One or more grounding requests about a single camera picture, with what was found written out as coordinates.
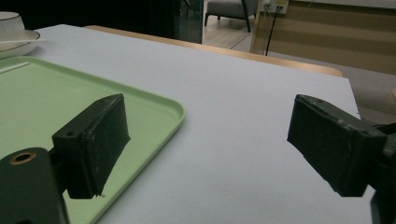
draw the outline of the floor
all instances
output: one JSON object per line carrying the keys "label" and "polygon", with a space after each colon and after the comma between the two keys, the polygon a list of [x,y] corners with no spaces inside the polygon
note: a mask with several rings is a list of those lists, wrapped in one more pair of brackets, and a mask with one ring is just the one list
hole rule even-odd
{"label": "floor", "polygon": [[[254,17],[250,18],[254,29]],[[211,16],[203,28],[203,44],[213,47],[249,52],[252,32],[248,33],[244,21]],[[339,64],[268,52],[268,56],[330,66],[340,70],[349,79],[361,119],[373,124],[396,122],[396,74],[383,74]]]}

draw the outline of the wall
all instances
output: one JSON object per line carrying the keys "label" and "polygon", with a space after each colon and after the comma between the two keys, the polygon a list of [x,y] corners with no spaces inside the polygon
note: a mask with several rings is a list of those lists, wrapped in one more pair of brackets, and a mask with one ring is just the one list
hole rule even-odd
{"label": "wall", "polygon": [[[396,10],[290,1],[269,52],[396,75]],[[273,18],[260,12],[253,53],[266,49]]]}

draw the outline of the white table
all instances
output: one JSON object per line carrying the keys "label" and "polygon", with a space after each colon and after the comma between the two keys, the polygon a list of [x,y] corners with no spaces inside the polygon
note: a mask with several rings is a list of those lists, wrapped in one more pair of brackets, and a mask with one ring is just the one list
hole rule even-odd
{"label": "white table", "polygon": [[371,223],[287,142],[296,94],[359,117],[349,82],[213,52],[58,25],[30,55],[174,99],[183,125],[98,223]]}

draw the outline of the light green tray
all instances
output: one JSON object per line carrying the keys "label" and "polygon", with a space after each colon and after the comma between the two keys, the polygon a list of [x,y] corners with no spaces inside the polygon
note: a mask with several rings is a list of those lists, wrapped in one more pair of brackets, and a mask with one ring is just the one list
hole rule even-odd
{"label": "light green tray", "polygon": [[52,135],[88,105],[111,94],[124,94],[132,140],[107,180],[104,196],[71,200],[67,191],[64,193],[73,224],[94,223],[176,132],[185,116],[176,101],[33,57],[2,60],[0,73],[0,159],[28,147],[52,149]]}

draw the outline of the white plate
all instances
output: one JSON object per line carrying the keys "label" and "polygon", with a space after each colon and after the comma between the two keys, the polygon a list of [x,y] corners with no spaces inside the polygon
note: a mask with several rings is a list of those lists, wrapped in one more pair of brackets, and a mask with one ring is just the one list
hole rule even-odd
{"label": "white plate", "polygon": [[[14,40],[37,40],[40,37],[40,33],[36,31],[25,30],[23,35],[19,36]],[[36,42],[22,43],[22,44],[1,44],[0,45],[0,59],[22,56],[37,46]]]}

